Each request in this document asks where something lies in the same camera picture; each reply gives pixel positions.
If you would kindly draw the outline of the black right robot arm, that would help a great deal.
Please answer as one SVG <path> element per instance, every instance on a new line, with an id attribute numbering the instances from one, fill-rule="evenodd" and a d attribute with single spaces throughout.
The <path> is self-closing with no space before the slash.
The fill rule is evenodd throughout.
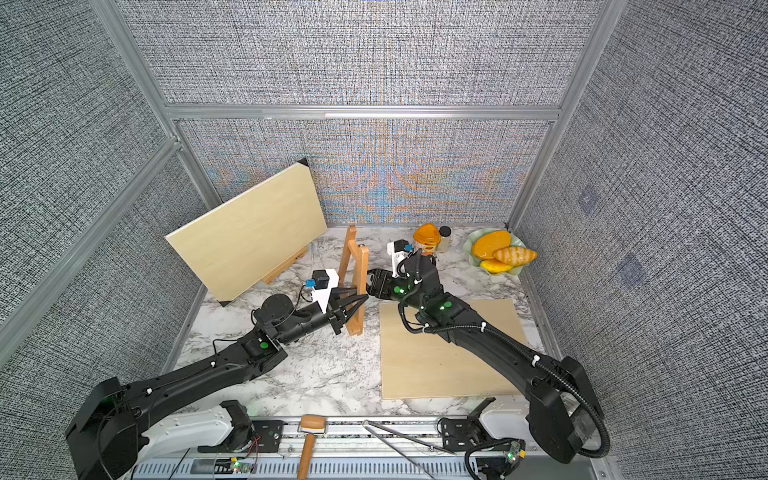
<path id="1" fill-rule="evenodd" d="M 433 258 L 414 254 L 393 271 L 370 269 L 366 291 L 395 301 L 410 334 L 440 337 L 512 383 L 529 402 L 533 439 L 553 459 L 567 464 L 577 455 L 599 459 L 610 453 L 605 414 L 583 365 L 536 351 L 493 326 L 444 289 Z"/>

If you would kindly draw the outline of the wooden canvas board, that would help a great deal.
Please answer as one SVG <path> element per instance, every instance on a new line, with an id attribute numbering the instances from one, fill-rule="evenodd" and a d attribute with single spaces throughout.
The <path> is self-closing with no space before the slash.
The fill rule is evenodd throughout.
<path id="1" fill-rule="evenodd" d="M 166 236 L 220 303 L 229 303 L 325 233 L 304 159 Z"/>
<path id="2" fill-rule="evenodd" d="M 397 304 L 379 304 L 385 400 L 516 395 L 515 386 L 469 351 L 436 335 L 410 334 Z"/>

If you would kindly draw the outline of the wooden easel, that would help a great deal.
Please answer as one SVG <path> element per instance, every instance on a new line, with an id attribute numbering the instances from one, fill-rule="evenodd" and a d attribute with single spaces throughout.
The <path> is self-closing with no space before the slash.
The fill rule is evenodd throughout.
<path id="1" fill-rule="evenodd" d="M 296 251 L 292 256 L 290 256 L 288 259 L 274 267 L 272 270 L 270 270 L 262 279 L 261 281 L 267 285 L 271 284 L 275 279 L 277 279 L 283 272 L 288 270 L 292 265 L 294 265 L 298 260 L 302 259 L 307 253 L 309 248 L 307 246 L 304 246 L 300 250 Z"/>
<path id="2" fill-rule="evenodd" d="M 346 273 L 349 270 L 350 260 L 354 261 L 354 269 L 351 285 L 358 294 L 367 292 L 367 276 L 369 267 L 370 250 L 366 245 L 357 241 L 357 228 L 350 225 L 347 228 L 341 263 L 338 269 L 339 286 L 345 286 Z M 350 336 L 360 336 L 364 331 L 365 306 L 361 305 L 347 322 L 346 327 Z"/>

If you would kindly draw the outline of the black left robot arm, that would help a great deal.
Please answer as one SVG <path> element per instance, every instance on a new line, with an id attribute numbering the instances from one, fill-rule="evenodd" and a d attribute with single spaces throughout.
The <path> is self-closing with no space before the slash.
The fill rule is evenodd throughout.
<path id="1" fill-rule="evenodd" d="M 331 289 L 327 305 L 298 308 L 285 294 L 269 296 L 251 313 L 252 329 L 225 348 L 181 369 L 122 384 L 116 377 L 97 384 L 65 431 L 80 479 L 117 479 L 148 451 L 148 431 L 179 409 L 232 385 L 273 370 L 285 345 L 324 326 L 339 334 L 367 301 L 352 288 Z"/>

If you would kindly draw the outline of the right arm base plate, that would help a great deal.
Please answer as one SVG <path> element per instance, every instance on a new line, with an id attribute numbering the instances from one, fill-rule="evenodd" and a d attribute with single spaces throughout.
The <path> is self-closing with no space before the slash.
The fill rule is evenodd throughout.
<path id="1" fill-rule="evenodd" d="M 528 436 L 525 416 L 514 397 L 488 397 L 465 417 L 439 418 L 436 428 L 445 449 L 464 452 L 492 440 L 525 439 Z"/>

